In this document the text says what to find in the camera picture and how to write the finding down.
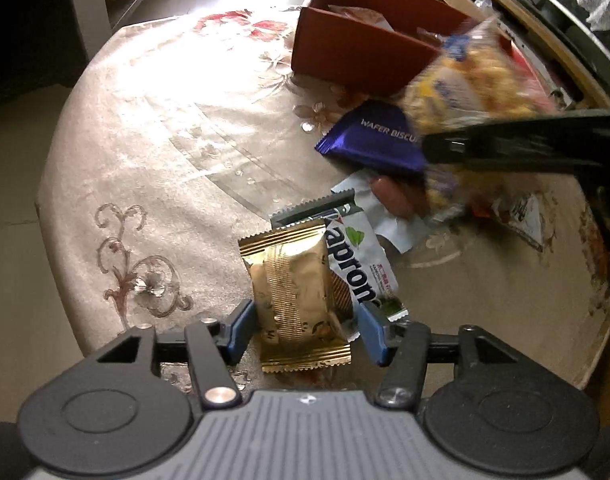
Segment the gold foil snack packet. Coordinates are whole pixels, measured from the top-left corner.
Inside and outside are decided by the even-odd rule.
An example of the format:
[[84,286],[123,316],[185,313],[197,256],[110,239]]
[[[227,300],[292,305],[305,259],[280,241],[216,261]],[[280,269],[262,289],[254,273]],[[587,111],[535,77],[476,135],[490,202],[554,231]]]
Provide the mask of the gold foil snack packet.
[[239,252],[252,282],[264,373],[352,363],[335,313],[322,219],[248,236]]

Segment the clear bag yellow snacks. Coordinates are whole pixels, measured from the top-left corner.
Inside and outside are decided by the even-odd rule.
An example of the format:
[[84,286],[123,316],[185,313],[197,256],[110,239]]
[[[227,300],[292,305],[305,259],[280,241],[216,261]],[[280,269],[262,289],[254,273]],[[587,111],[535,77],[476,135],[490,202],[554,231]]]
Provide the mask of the clear bag yellow snacks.
[[[537,79],[501,47],[497,18],[486,18],[467,32],[448,37],[439,56],[409,82],[398,105],[419,136],[494,120],[515,120],[554,110]],[[474,172],[432,162],[424,170],[427,218],[443,223],[458,218],[478,200],[540,191],[535,174]]]

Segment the white red sachet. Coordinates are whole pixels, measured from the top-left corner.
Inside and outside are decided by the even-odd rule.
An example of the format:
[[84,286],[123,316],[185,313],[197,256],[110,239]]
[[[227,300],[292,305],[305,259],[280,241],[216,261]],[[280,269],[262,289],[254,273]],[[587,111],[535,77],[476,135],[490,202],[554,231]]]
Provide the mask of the white red sachet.
[[501,195],[492,203],[496,220],[537,252],[544,249],[540,203],[535,194]]

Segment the white Napron snack packet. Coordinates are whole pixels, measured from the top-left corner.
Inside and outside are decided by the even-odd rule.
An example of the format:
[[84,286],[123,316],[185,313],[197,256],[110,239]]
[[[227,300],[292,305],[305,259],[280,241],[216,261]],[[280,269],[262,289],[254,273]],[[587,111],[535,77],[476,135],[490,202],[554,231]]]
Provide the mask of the white Napron snack packet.
[[314,219],[325,222],[335,316],[342,337],[349,342],[359,337],[356,310],[363,302],[371,302],[391,322],[405,318],[408,311],[398,298],[397,278],[367,214],[355,202],[355,192],[331,193],[278,211],[270,223],[278,229]]

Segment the purple wafer biscuit packet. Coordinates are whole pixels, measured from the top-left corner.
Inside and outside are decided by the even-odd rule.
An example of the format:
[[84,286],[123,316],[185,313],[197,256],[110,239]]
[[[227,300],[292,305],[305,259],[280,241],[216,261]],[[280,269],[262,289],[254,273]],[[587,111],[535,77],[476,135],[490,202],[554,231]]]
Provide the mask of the purple wafer biscuit packet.
[[343,115],[315,150],[382,171],[422,172],[427,164],[405,113],[378,100],[367,100]]

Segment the floral beige tablecloth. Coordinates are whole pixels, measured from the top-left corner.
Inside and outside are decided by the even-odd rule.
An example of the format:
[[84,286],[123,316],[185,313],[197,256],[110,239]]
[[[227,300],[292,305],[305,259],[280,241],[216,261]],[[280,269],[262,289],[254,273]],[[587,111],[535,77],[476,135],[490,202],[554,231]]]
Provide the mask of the floral beige tablecloth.
[[[133,326],[179,330],[250,296],[240,238],[331,191],[349,168],[315,150],[351,98],[295,76],[297,14],[231,11],[126,27],[61,112],[37,209],[84,353]],[[608,254],[582,189],[517,174],[544,223],[536,250],[497,224],[442,226],[387,254],[411,317],[480,325],[576,387],[610,334]]]

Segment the red cardboard box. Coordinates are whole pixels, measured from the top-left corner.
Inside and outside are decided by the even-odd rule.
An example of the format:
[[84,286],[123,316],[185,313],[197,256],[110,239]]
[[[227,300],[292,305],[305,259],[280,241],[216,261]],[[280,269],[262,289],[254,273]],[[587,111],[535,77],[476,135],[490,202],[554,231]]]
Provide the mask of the red cardboard box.
[[442,36],[480,24],[439,0],[307,0],[299,12],[291,67],[372,96],[404,89],[439,48],[420,28]]

